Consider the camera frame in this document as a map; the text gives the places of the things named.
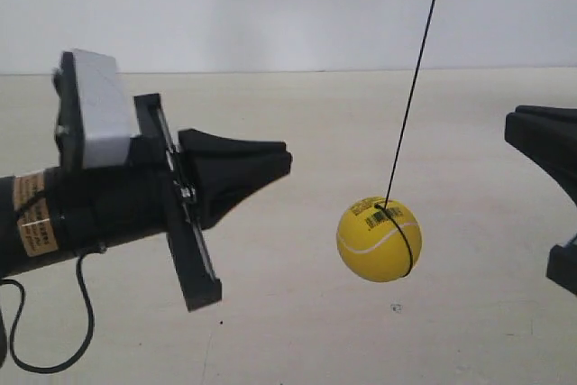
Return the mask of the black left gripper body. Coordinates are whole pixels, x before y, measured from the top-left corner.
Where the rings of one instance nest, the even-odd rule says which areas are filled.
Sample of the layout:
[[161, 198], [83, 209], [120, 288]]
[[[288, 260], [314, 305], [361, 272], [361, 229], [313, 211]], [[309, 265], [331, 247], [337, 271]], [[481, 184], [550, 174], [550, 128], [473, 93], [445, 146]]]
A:
[[81, 168], [60, 161], [60, 259], [164, 233], [186, 308], [213, 305], [223, 289], [202, 235], [192, 166], [170, 136], [160, 95], [139, 95], [134, 103], [140, 131], [130, 140], [125, 162]]

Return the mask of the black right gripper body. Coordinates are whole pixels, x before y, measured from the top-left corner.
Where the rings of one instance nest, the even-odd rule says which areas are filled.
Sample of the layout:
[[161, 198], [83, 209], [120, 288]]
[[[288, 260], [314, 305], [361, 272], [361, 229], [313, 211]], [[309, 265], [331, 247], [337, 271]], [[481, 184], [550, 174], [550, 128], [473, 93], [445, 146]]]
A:
[[545, 276], [556, 285], [576, 293], [576, 237], [554, 245], [548, 256]]

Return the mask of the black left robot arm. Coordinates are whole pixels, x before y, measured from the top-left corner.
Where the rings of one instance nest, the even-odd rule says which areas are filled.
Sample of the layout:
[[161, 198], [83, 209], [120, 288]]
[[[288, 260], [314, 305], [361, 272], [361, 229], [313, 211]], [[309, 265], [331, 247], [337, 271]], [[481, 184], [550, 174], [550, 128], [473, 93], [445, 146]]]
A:
[[1, 180], [5, 277], [166, 234], [188, 310], [220, 301], [203, 237], [250, 195], [287, 176], [284, 142], [235, 140], [196, 129], [171, 139], [160, 96], [134, 99], [140, 133], [116, 167], [61, 166]]

